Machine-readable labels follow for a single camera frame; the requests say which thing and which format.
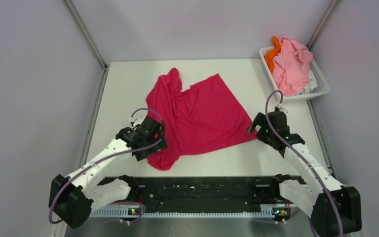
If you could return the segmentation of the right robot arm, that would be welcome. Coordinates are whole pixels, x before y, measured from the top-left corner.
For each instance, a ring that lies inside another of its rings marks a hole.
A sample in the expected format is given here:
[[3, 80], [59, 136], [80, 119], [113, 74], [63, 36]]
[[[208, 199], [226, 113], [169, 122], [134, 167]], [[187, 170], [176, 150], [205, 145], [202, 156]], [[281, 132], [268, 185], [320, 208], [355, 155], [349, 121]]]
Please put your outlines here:
[[311, 220], [320, 237], [336, 237], [362, 229], [361, 197], [355, 187], [334, 178], [312, 155], [304, 139], [290, 132], [286, 114], [276, 109], [258, 113], [247, 129], [256, 138], [278, 151], [301, 176], [302, 185], [292, 175], [277, 174], [270, 181], [269, 196], [275, 203], [289, 201]]

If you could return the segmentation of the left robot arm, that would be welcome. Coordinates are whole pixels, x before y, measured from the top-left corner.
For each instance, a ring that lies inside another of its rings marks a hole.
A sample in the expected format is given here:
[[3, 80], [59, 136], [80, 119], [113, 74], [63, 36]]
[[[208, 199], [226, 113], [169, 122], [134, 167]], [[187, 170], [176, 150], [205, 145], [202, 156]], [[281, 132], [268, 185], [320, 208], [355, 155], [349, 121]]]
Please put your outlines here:
[[67, 176], [57, 175], [51, 182], [49, 196], [49, 221], [57, 224], [56, 214], [70, 228], [80, 227], [93, 211], [115, 201], [133, 204], [138, 199], [138, 190], [129, 176], [122, 175], [101, 184], [108, 174], [124, 161], [137, 161], [165, 150], [168, 145], [165, 123], [143, 116], [121, 129], [103, 150], [92, 160]]

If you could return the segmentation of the magenta t-shirt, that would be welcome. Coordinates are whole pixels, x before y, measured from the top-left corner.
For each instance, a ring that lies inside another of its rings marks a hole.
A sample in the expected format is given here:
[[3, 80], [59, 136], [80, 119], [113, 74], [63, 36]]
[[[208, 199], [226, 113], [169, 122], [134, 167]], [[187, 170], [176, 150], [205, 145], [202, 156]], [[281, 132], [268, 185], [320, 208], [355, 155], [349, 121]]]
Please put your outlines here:
[[180, 72], [160, 75], [146, 97], [162, 116], [168, 148], [148, 157], [158, 170], [169, 170], [181, 156], [200, 155], [254, 140], [252, 120], [219, 74], [182, 90]]

